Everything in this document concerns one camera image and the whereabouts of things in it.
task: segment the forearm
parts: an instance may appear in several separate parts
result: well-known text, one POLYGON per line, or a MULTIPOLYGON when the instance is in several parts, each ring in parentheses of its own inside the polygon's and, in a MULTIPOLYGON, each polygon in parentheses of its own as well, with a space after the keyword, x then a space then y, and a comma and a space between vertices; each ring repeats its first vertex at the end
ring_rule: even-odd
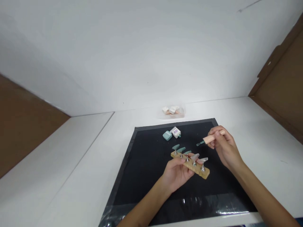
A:
POLYGON ((268 226, 299 227, 297 221, 276 200, 244 163, 240 168, 233 170, 232 172, 268 226))
POLYGON ((171 193, 166 189, 162 182, 162 177, 160 177, 148 194, 119 223, 118 227, 148 226, 153 217, 159 211, 160 207, 170 195, 171 193))

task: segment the finger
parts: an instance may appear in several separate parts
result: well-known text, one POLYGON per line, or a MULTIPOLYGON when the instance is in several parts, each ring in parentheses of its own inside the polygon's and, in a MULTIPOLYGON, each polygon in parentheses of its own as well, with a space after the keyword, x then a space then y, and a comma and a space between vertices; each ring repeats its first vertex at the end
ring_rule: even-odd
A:
POLYGON ((189 176, 189 178, 191 178, 194 174, 195 174, 194 171, 188 169, 188 176, 189 176))
POLYGON ((194 153, 188 153, 188 156, 189 157, 191 157, 191 156, 193 156, 194 155, 194 153))
POLYGON ((211 149, 215 149, 215 144, 212 142, 208 143, 207 146, 210 147, 211 149))
POLYGON ((175 166, 182 165, 184 162, 185 162, 185 159, 180 158, 180 157, 176 157, 176 158, 170 160, 170 161, 167 163, 166 166, 167 166, 169 169, 172 169, 172 168, 174 168, 175 166))
POLYGON ((200 164, 200 165, 202 165, 202 164, 203 164, 203 162, 202 162, 202 161, 200 161, 200 159, 196 160, 196 162, 197 162, 198 164, 200 164))
POLYGON ((226 128, 224 128, 224 127, 221 126, 221 125, 216 126, 216 127, 213 127, 213 128, 209 131, 208 135, 213 135, 213 134, 215 134, 216 131, 220 131, 220 130, 224 130, 224 131, 225 131, 224 137, 225 137, 225 139, 226 139, 227 141, 233 140, 233 139, 234 139, 233 136, 226 130, 226 128))
POLYGON ((186 166, 183 166, 183 173, 187 179, 191 178, 195 174, 193 171, 188 169, 186 166))
POLYGON ((216 146, 220 145, 223 149, 229 148, 229 144, 227 143, 225 137, 222 136, 219 131, 215 132, 215 138, 216 138, 216 142, 215 142, 216 146))

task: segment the wooden stand base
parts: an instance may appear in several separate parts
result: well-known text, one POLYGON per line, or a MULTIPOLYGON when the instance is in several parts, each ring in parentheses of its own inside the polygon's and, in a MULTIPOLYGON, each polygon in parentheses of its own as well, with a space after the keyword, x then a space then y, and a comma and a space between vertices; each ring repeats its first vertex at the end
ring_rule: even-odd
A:
MULTIPOLYGON (((170 154, 173 158, 176 158, 176 157, 180 157, 180 153, 178 153, 177 155, 175 155, 175 152, 173 151, 171 154, 170 154)), ((188 169, 194 171, 196 174, 198 174, 199 176, 201 176, 203 179, 207 179, 209 173, 210 173, 210 170, 206 167, 205 168, 205 171, 202 172, 201 170, 201 167, 202 165, 198 164, 197 162, 197 165, 196 166, 193 166, 193 160, 191 158, 188 158, 189 161, 187 162, 184 162, 183 165, 185 165, 188 169)))

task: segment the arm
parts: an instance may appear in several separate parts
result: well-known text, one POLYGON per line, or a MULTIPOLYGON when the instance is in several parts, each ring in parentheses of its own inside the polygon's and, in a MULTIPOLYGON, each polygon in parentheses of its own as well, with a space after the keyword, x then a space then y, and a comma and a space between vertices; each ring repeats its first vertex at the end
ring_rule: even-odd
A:
POLYGON ((263 221, 268 226, 297 226, 297 221, 288 211, 276 200, 276 198, 258 180, 254 173, 242 160, 234 138, 222 126, 214 127, 208 135, 214 134, 216 140, 208 144, 212 149, 216 148, 222 163, 237 178, 245 190, 263 221), (224 129, 226 134, 221 135, 220 130, 224 129))
POLYGON ((194 172, 183 165, 185 159, 174 158, 166 165, 163 175, 148 194, 118 224, 118 227, 148 226, 170 195, 181 187, 194 172))

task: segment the white table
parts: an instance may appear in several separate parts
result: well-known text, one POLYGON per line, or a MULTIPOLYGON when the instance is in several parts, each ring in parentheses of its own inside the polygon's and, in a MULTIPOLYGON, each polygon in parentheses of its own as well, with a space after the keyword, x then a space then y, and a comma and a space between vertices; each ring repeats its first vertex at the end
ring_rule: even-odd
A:
MULTIPOLYGON (((303 146, 250 98, 186 105, 183 119, 161 120, 156 109, 114 113, 37 226, 97 227, 134 127, 215 118, 234 136, 240 154, 268 190, 294 216, 303 217, 303 146)), ((163 226, 231 226, 260 222, 258 213, 163 226)))
POLYGON ((112 114, 70 118, 1 178, 0 226, 35 226, 112 114))

